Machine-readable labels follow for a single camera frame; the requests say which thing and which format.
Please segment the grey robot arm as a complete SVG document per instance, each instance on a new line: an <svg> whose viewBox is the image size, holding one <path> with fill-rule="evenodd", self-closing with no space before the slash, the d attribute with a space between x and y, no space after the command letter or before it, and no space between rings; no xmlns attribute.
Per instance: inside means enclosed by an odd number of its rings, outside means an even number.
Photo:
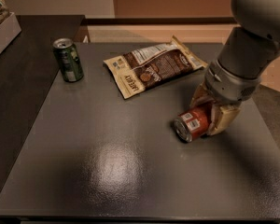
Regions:
<svg viewBox="0 0 280 224"><path fill-rule="evenodd" d="M234 27L222 51L207 66L190 105L212 104L209 135L226 130L280 57L280 0L231 0Z"/></svg>

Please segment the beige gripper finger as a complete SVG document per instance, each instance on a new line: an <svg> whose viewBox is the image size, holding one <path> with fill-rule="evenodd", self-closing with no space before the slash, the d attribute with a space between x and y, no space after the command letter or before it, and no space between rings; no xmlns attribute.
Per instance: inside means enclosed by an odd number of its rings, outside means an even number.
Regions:
<svg viewBox="0 0 280 224"><path fill-rule="evenodd" d="M213 136L225 131L241 111L238 105L213 104L211 108L211 123L207 135Z"/></svg>
<svg viewBox="0 0 280 224"><path fill-rule="evenodd" d="M193 107L203 105L203 104L213 102L213 101L214 101L213 96L210 94L205 83L203 82L195 90L195 92L191 98L189 107L193 108Z"/></svg>

